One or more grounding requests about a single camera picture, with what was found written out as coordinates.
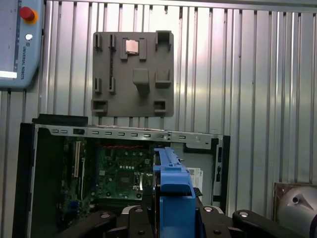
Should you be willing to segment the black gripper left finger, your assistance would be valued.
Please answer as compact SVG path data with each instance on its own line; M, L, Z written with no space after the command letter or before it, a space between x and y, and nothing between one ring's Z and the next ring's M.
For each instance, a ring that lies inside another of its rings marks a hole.
M156 238L155 201L159 186L146 191L140 206L125 207L120 215L97 211L57 235L58 238Z

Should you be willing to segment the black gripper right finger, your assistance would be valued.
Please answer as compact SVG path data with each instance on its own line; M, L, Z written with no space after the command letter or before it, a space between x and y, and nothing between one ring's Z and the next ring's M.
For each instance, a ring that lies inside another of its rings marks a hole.
M219 207L199 208L200 238L302 238L278 223L250 210L238 210L232 217Z

